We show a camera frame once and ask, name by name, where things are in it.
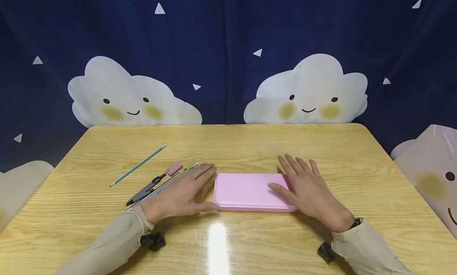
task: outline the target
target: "yellow blush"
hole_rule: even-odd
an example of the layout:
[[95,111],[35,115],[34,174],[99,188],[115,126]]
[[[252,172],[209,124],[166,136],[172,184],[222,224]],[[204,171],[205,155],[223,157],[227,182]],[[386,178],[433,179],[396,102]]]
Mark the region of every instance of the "yellow blush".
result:
[[112,121],[122,121],[124,119],[124,114],[114,106],[102,106],[100,109],[102,114]]
[[424,196],[441,200],[446,194],[443,177],[430,170],[420,171],[414,175],[415,188]]
[[342,109],[337,104],[328,104],[319,109],[319,115],[323,119],[332,120],[340,116]]
[[143,106],[143,111],[151,119],[154,119],[154,120],[163,119],[162,111],[160,109],[158,109],[157,107],[153,106],[152,104],[145,104]]
[[297,106],[294,102],[288,101],[278,109],[278,116],[280,119],[287,120],[297,113]]

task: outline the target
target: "black clip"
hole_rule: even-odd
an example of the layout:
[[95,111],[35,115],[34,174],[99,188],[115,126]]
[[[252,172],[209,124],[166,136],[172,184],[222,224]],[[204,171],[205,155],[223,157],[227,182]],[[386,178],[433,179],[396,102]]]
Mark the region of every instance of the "black clip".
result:
[[332,250],[332,247],[327,242],[324,242],[321,244],[321,246],[319,246],[317,254],[319,254],[325,260],[325,262],[327,262],[327,264],[336,259],[336,253]]
[[163,245],[166,244],[165,238],[163,238],[162,234],[160,233],[148,233],[140,238],[140,244],[141,246],[147,245],[149,242],[151,242],[149,249],[152,251],[157,251],[159,248],[161,248]]

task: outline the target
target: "pencil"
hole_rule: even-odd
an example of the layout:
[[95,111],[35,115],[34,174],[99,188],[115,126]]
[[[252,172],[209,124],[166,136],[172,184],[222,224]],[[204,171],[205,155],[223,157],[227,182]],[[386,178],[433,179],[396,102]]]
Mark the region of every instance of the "pencil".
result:
[[176,178],[178,178],[179,176],[182,176],[184,173],[188,172],[189,170],[193,169],[194,167],[196,167],[198,165],[198,162],[193,164],[192,166],[190,166],[188,169],[184,169],[182,170],[180,173],[177,173],[176,175],[172,176],[171,178],[168,179],[168,181],[166,181],[165,183],[163,183],[159,188],[156,188],[155,191],[151,192],[150,194],[148,194],[147,196],[145,196],[144,198],[142,198],[141,200],[139,200],[138,202],[136,202],[135,204],[133,204],[133,206],[130,206],[130,208],[126,209],[125,211],[129,211],[130,209],[133,209],[135,208],[135,206],[141,204],[144,200],[147,200],[148,198],[150,198],[151,196],[154,196],[155,194],[157,194],[158,192],[160,192],[163,188],[165,188],[168,184],[170,184],[171,182],[173,182]]
[[135,171],[136,169],[138,169],[138,167],[140,167],[142,164],[144,164],[146,161],[148,161],[150,158],[153,158],[154,155],[156,155],[157,153],[159,153],[160,151],[162,151],[162,149],[164,149],[167,145],[163,145],[162,147],[160,147],[159,149],[157,149],[153,154],[147,156],[144,160],[142,160],[140,163],[136,164],[135,167],[133,167],[132,169],[128,170],[124,175],[120,176],[119,179],[117,179],[116,181],[114,181],[111,185],[109,185],[110,187],[113,187],[115,184],[119,183],[120,181],[122,181],[123,178],[125,178],[126,176],[129,176],[130,173],[132,173],[133,171]]

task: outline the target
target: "pink pencil case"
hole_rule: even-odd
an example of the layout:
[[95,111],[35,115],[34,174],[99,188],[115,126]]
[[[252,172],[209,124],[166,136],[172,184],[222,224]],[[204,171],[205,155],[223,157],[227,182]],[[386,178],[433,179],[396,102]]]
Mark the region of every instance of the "pink pencil case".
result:
[[222,211],[294,212],[295,206],[268,188],[277,183],[291,190],[285,174],[219,173],[214,202]]

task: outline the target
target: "cloud mouth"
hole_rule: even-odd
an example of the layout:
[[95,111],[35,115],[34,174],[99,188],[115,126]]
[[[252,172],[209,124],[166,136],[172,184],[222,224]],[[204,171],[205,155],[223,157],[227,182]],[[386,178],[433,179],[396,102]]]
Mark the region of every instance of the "cloud mouth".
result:
[[312,109],[312,110],[304,110],[304,109],[301,109],[301,110],[302,110],[302,112],[306,112],[306,113],[309,113],[309,112],[313,112],[313,111],[315,111],[315,110],[316,110],[316,107],[315,107],[314,109]]
[[130,115],[138,115],[138,113],[140,113],[140,111],[138,110],[138,112],[136,112],[136,113],[131,113],[131,112],[127,112],[127,113]]
[[457,221],[452,217],[451,214],[451,208],[447,208],[447,213],[449,214],[449,217],[451,218],[452,222],[457,225]]

